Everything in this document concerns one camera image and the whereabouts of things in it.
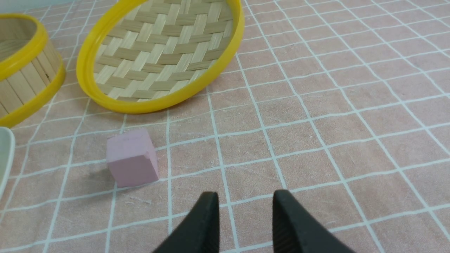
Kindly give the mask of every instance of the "woven bamboo lid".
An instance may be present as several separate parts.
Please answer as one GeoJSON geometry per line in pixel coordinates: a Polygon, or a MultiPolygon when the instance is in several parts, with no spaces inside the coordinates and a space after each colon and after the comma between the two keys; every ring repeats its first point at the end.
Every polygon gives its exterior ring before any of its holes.
{"type": "Polygon", "coordinates": [[[102,41],[95,83],[116,100],[167,96],[205,73],[232,33],[233,13],[226,0],[148,0],[102,41]]]}

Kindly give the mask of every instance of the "bamboo steamer basket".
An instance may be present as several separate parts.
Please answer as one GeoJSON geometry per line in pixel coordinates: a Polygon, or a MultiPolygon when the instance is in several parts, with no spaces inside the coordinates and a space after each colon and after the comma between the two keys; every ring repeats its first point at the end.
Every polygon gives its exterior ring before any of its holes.
{"type": "Polygon", "coordinates": [[[240,0],[120,0],[87,36],[77,78],[107,109],[158,111],[211,83],[243,30],[240,0]]]}
{"type": "Polygon", "coordinates": [[[44,26],[24,14],[0,14],[0,126],[13,127],[44,106],[66,72],[44,26]]]}

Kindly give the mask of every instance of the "white grid line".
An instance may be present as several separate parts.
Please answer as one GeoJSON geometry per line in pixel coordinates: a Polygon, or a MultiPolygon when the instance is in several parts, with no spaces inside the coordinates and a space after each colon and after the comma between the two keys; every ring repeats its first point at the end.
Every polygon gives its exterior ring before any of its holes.
{"type": "Polygon", "coordinates": [[[212,128],[214,131],[214,139],[216,142],[216,148],[217,148],[217,155],[219,158],[219,165],[220,165],[220,173],[222,176],[222,181],[224,184],[224,189],[225,189],[225,199],[226,199],[226,203],[228,206],[228,215],[229,215],[229,219],[230,219],[230,223],[231,223],[231,230],[233,233],[233,242],[234,242],[234,247],[235,249],[239,249],[239,241],[238,241],[238,233],[236,231],[236,224],[234,222],[234,215],[233,215],[233,209],[231,207],[231,205],[229,205],[229,203],[231,202],[230,200],[230,190],[228,189],[228,182],[226,179],[226,174],[225,174],[225,167],[224,167],[224,162],[223,162],[223,156],[222,156],[222,150],[221,150],[221,145],[219,142],[219,137],[217,134],[217,125],[216,125],[216,120],[214,117],[214,113],[212,110],[212,103],[211,103],[211,96],[208,95],[208,105],[209,105],[209,112],[211,115],[211,121],[212,121],[212,128]]]}
{"type": "MultiPolygon", "coordinates": [[[[86,109],[85,109],[83,118],[81,119],[80,124],[78,125],[77,129],[75,130],[75,133],[77,133],[80,130],[81,126],[83,125],[84,116],[87,113],[87,108],[89,106],[89,102],[90,101],[91,101],[90,99],[87,101],[87,105],[86,105],[86,109]]],[[[77,136],[75,135],[72,138],[72,144],[70,146],[69,161],[67,163],[67,167],[65,168],[64,178],[63,178],[63,182],[62,182],[62,185],[61,185],[61,190],[59,191],[59,197],[58,197],[58,200],[56,201],[56,207],[55,207],[55,210],[53,212],[53,217],[52,217],[52,220],[51,220],[50,229],[49,229],[49,232],[47,234],[47,240],[45,240],[45,245],[44,245],[44,249],[42,250],[42,253],[47,253],[47,251],[49,249],[50,239],[52,237],[53,229],[54,229],[54,226],[55,226],[55,223],[56,223],[56,218],[58,216],[59,207],[61,206],[61,199],[63,198],[64,189],[65,189],[66,182],[67,182],[67,177],[69,176],[69,171],[70,171],[70,168],[72,166],[73,148],[75,146],[76,139],[77,139],[77,136]]]]}
{"type": "Polygon", "coordinates": [[[56,35],[56,33],[61,29],[61,26],[63,25],[63,23],[66,21],[67,16],[69,15],[70,11],[72,10],[72,7],[74,5],[75,1],[72,2],[70,4],[69,10],[66,12],[66,14],[64,15],[63,20],[60,22],[59,27],[56,29],[56,32],[51,36],[51,39],[53,39],[53,37],[56,35]]]}
{"type": "MultiPolygon", "coordinates": [[[[41,124],[44,122],[45,118],[47,117],[47,115],[48,115],[48,113],[49,113],[49,111],[50,111],[50,109],[51,109],[51,107],[52,107],[52,102],[53,102],[53,100],[54,100],[54,97],[53,97],[52,101],[50,102],[50,104],[49,104],[49,106],[48,106],[48,108],[47,108],[47,112],[45,112],[44,118],[42,118],[42,121],[41,121],[40,124],[36,127],[36,129],[35,129],[35,131],[34,131],[34,134],[31,136],[30,140],[28,141],[29,143],[34,139],[34,137],[36,136],[37,132],[39,131],[39,129],[40,129],[40,127],[41,127],[41,124]]],[[[28,154],[29,154],[29,151],[30,151],[30,146],[27,146],[27,149],[26,149],[26,151],[25,151],[25,157],[24,157],[24,159],[23,159],[23,163],[22,163],[22,167],[21,167],[21,169],[20,169],[19,176],[18,176],[18,178],[16,178],[16,181],[14,182],[14,185],[13,185],[13,187],[12,187],[12,189],[11,189],[11,192],[10,192],[10,194],[9,194],[8,200],[6,201],[4,210],[7,210],[7,209],[8,209],[9,204],[11,203],[11,200],[12,200],[12,198],[13,198],[14,192],[15,192],[15,190],[16,190],[17,184],[19,184],[20,176],[23,174],[23,171],[25,170],[25,166],[26,166],[27,161],[28,161],[28,154]]],[[[3,217],[4,217],[4,216],[5,216],[5,212],[3,212],[3,213],[1,214],[1,216],[0,216],[0,224],[2,223],[3,217]]]]}
{"type": "MultiPolygon", "coordinates": [[[[126,123],[127,114],[123,115],[123,122],[120,128],[119,134],[123,133],[125,123],[126,123]]],[[[114,211],[116,208],[116,197],[117,197],[117,182],[114,183],[114,189],[112,190],[112,200],[111,200],[111,210],[109,211],[109,220],[108,220],[108,231],[106,233],[106,243],[105,243],[105,253],[109,252],[110,240],[111,240],[111,228],[113,227],[114,221],[114,211]]]]}
{"type": "Polygon", "coordinates": [[[167,110],[167,123],[166,123],[166,156],[167,156],[167,214],[169,216],[169,221],[167,224],[168,234],[170,235],[173,231],[173,217],[172,217],[172,160],[171,160],[171,149],[170,149],[170,110],[167,110]]]}
{"type": "MultiPolygon", "coordinates": [[[[283,12],[283,14],[285,15],[285,17],[288,17],[287,14],[286,14],[286,12],[280,7],[280,5],[278,4],[278,2],[275,1],[275,0],[274,0],[274,2],[275,2],[275,4],[278,6],[278,8],[280,9],[280,11],[283,12]]],[[[291,20],[289,20],[289,24],[290,24],[292,27],[294,27],[294,25],[292,24],[291,20]]],[[[299,37],[302,41],[305,42],[305,39],[301,36],[301,34],[300,34],[299,32],[296,32],[296,33],[297,33],[298,37],[299,37]]],[[[318,58],[317,56],[315,56],[313,50],[309,47],[309,45],[306,45],[306,47],[308,48],[308,50],[310,51],[310,53],[314,56],[314,58],[316,59],[316,61],[319,63],[320,67],[321,67],[323,70],[325,70],[325,67],[323,66],[322,62],[319,60],[319,58],[318,58]]],[[[337,85],[336,81],[334,80],[334,78],[330,75],[330,73],[329,73],[328,71],[326,71],[326,70],[325,70],[325,72],[326,72],[328,78],[333,82],[333,84],[334,84],[336,87],[339,87],[339,86],[337,85]]],[[[309,116],[309,113],[308,113],[308,111],[307,111],[307,109],[306,109],[306,106],[304,105],[302,99],[300,98],[300,96],[299,96],[298,98],[299,98],[300,102],[302,103],[302,106],[303,106],[303,108],[304,108],[306,114],[309,116]]],[[[346,98],[347,102],[349,103],[349,105],[352,107],[352,109],[355,110],[355,107],[353,106],[353,104],[350,103],[350,101],[348,100],[347,97],[345,97],[345,98],[346,98]]],[[[314,130],[315,134],[317,135],[317,138],[318,138],[319,141],[320,141],[320,144],[321,144],[322,146],[326,146],[326,145],[325,145],[325,142],[324,142],[324,140],[322,139],[322,137],[320,136],[319,131],[317,130],[317,127],[315,126],[314,122],[311,121],[310,123],[311,123],[311,126],[313,127],[313,130],[314,130]]],[[[331,163],[332,163],[334,169],[336,170],[336,173],[337,173],[337,175],[339,176],[339,179],[340,179],[341,181],[343,181],[343,180],[344,180],[344,176],[342,175],[342,172],[341,172],[341,170],[339,169],[338,165],[336,164],[336,161],[335,161],[334,158],[332,157],[332,155],[331,155],[329,149],[328,149],[328,148],[325,148],[324,150],[325,150],[325,152],[326,152],[326,154],[327,154],[329,160],[331,161],[331,163]]],[[[380,252],[383,253],[383,252],[384,252],[384,249],[383,249],[383,247],[381,246],[381,243],[380,243],[380,241],[378,240],[378,237],[376,236],[374,230],[373,230],[372,227],[367,223],[367,218],[366,218],[366,216],[365,216],[365,214],[364,214],[364,212],[363,212],[361,206],[359,205],[358,201],[356,200],[356,198],[355,198],[353,192],[351,191],[351,189],[350,189],[350,187],[348,186],[347,183],[344,182],[343,184],[344,184],[344,187],[345,187],[345,189],[346,189],[348,195],[350,196],[350,198],[351,198],[353,204],[355,205],[355,207],[356,207],[356,209],[357,209],[359,215],[361,216],[363,222],[366,224],[366,227],[367,227],[367,229],[368,229],[370,235],[372,236],[372,239],[374,240],[376,246],[378,247],[378,249],[380,250],[380,252]]]]}

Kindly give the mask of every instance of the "pink cube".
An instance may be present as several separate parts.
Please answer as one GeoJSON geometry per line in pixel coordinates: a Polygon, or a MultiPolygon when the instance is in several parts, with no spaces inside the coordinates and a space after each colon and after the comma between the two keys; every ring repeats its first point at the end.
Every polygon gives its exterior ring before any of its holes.
{"type": "Polygon", "coordinates": [[[159,179],[156,150],[145,129],[109,138],[106,162],[118,187],[133,187],[159,179]]]}

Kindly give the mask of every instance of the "yellow plastic ring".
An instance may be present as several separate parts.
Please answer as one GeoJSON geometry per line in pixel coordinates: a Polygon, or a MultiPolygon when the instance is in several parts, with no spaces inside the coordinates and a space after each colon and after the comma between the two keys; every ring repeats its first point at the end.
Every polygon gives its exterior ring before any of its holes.
{"type": "MultiPolygon", "coordinates": [[[[0,19],[2,18],[21,18],[31,20],[36,24],[36,32],[23,48],[4,61],[0,62],[0,80],[8,78],[29,64],[44,50],[45,45],[49,40],[49,36],[44,25],[32,16],[24,14],[1,14],[0,19]]],[[[59,66],[54,80],[26,104],[3,118],[0,118],[0,126],[11,128],[19,124],[42,108],[56,94],[56,92],[58,92],[66,77],[66,70],[64,68],[61,56],[59,56],[59,59],[61,65],[59,66]]]]}
{"type": "Polygon", "coordinates": [[[233,12],[233,37],[231,38],[228,47],[211,68],[209,68],[202,76],[191,82],[186,87],[159,99],[146,102],[115,100],[103,94],[95,83],[93,74],[95,56],[101,42],[104,40],[108,32],[115,27],[117,22],[119,22],[120,19],[132,11],[136,6],[144,3],[145,1],[147,0],[120,0],[117,4],[115,4],[98,21],[86,37],[86,40],[81,47],[76,64],[76,76],[82,90],[97,104],[118,113],[139,114],[155,112],[178,104],[195,95],[225,70],[238,50],[244,33],[244,14],[242,11],[241,1],[227,0],[231,11],[233,12]]]}

